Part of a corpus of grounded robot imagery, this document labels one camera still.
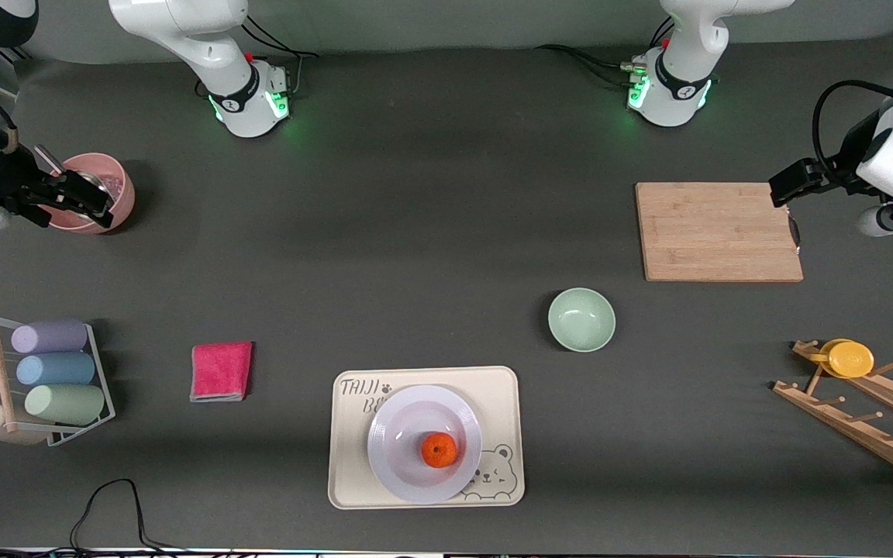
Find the white round plate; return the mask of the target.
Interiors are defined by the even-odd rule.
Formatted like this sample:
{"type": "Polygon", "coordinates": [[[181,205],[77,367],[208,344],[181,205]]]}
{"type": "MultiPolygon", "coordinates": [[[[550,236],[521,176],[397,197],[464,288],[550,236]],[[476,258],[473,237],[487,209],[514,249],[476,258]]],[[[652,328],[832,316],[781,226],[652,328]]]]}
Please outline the white round plate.
{"type": "Polygon", "coordinates": [[[474,409],[457,392],[439,385],[408,386],[391,396],[372,420],[367,458],[377,481],[412,505],[439,505],[456,497],[481,462],[483,435],[474,409]],[[422,446],[429,436],[453,440],[454,459],[429,465],[422,446]]]}

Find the orange fruit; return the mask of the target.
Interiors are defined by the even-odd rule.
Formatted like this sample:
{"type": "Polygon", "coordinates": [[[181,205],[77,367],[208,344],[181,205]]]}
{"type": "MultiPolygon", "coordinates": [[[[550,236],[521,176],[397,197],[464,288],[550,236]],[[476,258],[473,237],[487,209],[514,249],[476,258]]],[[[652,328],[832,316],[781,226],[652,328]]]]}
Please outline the orange fruit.
{"type": "Polygon", "coordinates": [[[453,466],[460,458],[460,446],[451,434],[433,432],[422,438],[419,455],[427,467],[443,469],[453,466]]]}

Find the metal spoon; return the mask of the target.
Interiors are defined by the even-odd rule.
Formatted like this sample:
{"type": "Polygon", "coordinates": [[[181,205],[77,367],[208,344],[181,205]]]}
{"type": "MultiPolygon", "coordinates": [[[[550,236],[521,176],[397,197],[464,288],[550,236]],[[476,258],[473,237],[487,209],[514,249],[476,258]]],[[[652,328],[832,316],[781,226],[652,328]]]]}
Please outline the metal spoon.
{"type": "MultiPolygon", "coordinates": [[[[43,162],[47,163],[47,166],[49,166],[53,173],[57,174],[57,176],[60,176],[64,172],[67,172],[67,168],[65,168],[63,163],[61,163],[60,160],[57,159],[57,157],[54,156],[53,153],[50,152],[50,150],[47,149],[44,145],[35,144],[34,152],[40,157],[40,159],[43,160],[43,162]]],[[[77,173],[79,174],[79,176],[82,177],[82,179],[89,181],[90,184],[93,184],[93,186],[99,188],[100,191],[103,191],[103,193],[106,193],[109,196],[109,201],[107,201],[106,204],[107,208],[110,208],[110,206],[114,204],[115,198],[109,190],[109,187],[104,184],[104,181],[100,179],[99,176],[96,176],[96,174],[93,174],[92,172],[86,172],[86,170],[77,170],[77,173]]]]}

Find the pink ribbed cup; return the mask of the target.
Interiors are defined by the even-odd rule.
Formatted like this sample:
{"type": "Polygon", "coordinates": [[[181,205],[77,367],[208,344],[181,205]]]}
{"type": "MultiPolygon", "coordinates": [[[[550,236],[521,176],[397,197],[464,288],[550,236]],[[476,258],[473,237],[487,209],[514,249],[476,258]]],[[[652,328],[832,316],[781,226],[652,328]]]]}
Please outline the pink ribbed cup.
{"type": "Polygon", "coordinates": [[[49,227],[61,232],[99,236],[99,234],[113,233],[126,222],[135,205],[136,191],[133,181],[121,162],[108,154],[86,153],[68,158],[63,164],[64,168],[68,170],[95,174],[102,180],[103,186],[114,200],[114,204],[110,208],[113,220],[111,227],[106,229],[78,213],[57,211],[55,208],[46,206],[46,211],[52,215],[49,227]]]}

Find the wooden cutting board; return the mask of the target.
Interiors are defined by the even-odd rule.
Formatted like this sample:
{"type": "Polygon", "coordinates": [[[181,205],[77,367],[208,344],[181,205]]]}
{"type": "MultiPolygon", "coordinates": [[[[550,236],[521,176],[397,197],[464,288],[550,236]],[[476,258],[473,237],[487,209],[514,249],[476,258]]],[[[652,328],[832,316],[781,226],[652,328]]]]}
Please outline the wooden cutting board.
{"type": "Polygon", "coordinates": [[[803,280],[793,219],[768,184],[639,181],[635,197],[647,281],[803,280]]]}

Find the purple cup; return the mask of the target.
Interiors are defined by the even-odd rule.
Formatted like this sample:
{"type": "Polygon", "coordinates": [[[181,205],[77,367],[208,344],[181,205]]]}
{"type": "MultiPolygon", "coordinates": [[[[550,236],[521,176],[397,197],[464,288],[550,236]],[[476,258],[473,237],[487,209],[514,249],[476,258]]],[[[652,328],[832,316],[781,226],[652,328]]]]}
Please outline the purple cup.
{"type": "Polygon", "coordinates": [[[88,342],[88,329],[78,320],[29,322],[15,328],[10,340],[21,354],[81,352],[88,342]]]}

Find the blue cup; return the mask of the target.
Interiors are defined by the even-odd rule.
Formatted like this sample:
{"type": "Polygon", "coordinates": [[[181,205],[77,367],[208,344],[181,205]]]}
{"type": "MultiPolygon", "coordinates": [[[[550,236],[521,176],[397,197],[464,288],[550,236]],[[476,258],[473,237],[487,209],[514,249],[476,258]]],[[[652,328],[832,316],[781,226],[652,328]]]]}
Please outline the blue cup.
{"type": "Polygon", "coordinates": [[[16,367],[21,384],[91,384],[95,377],[95,358],[84,352],[30,354],[16,367]]]}

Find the yellow mug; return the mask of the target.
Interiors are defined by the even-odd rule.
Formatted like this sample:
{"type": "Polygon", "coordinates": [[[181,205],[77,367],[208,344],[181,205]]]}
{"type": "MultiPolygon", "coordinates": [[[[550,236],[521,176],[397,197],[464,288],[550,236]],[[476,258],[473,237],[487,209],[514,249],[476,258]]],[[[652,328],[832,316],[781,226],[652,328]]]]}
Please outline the yellow mug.
{"type": "Polygon", "coordinates": [[[866,377],[874,367],[871,350],[851,339],[830,340],[809,359],[828,374],[840,379],[866,377]]]}

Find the green cup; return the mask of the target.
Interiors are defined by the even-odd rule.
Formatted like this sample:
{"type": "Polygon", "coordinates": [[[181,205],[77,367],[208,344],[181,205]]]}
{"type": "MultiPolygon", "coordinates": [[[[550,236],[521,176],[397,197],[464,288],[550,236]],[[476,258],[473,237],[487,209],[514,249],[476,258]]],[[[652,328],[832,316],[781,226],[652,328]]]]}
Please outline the green cup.
{"type": "Polygon", "coordinates": [[[47,384],[33,388],[24,401],[27,413],[72,426],[88,426],[102,413],[104,393],[94,385],[47,384]]]}

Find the pink folded cloth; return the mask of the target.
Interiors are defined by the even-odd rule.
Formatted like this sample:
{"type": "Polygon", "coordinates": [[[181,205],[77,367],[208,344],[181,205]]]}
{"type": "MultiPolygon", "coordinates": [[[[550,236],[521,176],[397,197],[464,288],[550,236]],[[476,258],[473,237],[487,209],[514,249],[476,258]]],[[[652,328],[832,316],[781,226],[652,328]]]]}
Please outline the pink folded cloth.
{"type": "Polygon", "coordinates": [[[253,352],[251,340],[192,347],[189,401],[243,401],[248,392],[253,352]]]}

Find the wooden mug rack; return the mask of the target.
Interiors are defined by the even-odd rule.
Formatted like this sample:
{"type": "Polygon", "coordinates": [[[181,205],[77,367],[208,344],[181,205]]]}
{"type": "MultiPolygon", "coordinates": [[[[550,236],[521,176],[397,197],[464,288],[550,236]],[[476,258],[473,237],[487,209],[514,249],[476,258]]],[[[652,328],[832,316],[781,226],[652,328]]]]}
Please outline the wooden mug rack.
{"type": "Polygon", "coordinates": [[[811,364],[815,368],[814,374],[805,385],[776,381],[771,388],[772,391],[798,410],[833,428],[844,438],[893,466],[893,379],[888,377],[889,372],[893,371],[893,361],[879,364],[873,354],[873,371],[866,377],[851,379],[833,377],[809,359],[827,342],[829,340],[794,340],[790,345],[791,352],[811,364]],[[860,415],[851,414],[841,407],[846,403],[846,397],[816,396],[816,388],[823,378],[836,379],[850,385],[854,390],[880,404],[882,409],[860,415]]]}

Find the light green bowl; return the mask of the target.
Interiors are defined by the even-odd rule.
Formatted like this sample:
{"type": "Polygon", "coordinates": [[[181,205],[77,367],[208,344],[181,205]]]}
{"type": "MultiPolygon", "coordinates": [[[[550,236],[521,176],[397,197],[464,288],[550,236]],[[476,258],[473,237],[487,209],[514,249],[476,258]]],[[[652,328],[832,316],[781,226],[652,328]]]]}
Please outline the light green bowl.
{"type": "Polygon", "coordinates": [[[617,317],[610,301],[589,288],[557,293],[550,302],[546,320],[556,342],[575,353],[602,349],[617,330],[617,317]]]}

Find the cream tray with bear print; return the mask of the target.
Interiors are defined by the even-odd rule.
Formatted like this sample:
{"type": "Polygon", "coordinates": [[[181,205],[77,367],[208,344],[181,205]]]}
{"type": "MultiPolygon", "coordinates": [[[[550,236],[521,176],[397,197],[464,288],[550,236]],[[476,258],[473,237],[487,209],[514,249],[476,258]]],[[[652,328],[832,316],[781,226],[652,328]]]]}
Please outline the cream tray with bear print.
{"type": "Polygon", "coordinates": [[[333,384],[327,495],[336,508],[471,508],[511,506],[525,492],[517,375],[503,365],[348,370],[333,384]],[[439,505],[412,505],[394,497],[373,474],[368,433],[378,409],[408,386],[439,385],[474,409],[483,435],[481,462],[467,487],[439,505]]]}

